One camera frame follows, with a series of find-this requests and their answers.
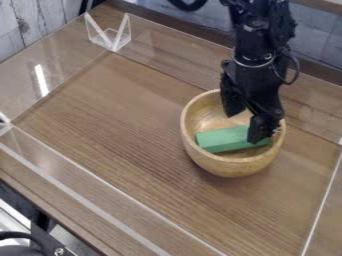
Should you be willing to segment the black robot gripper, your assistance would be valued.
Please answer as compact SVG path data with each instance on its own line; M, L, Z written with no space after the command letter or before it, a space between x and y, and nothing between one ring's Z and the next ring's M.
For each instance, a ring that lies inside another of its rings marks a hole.
M221 99L227 117L249 109L248 142L257 144L270 138L281 127L285 111L280 99L281 79L274 74L274 59L258 65L222 61Z

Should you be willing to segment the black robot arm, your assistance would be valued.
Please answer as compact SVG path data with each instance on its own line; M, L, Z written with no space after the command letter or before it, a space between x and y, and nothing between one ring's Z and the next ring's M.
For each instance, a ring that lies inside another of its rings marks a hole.
M233 117L253 113L248 141L270 138L280 129L285 110L280 88L293 84L289 67L300 61L289 41L296 37L297 22L289 0L219 0L229 7L236 29L233 58L222 62L221 98L223 110Z

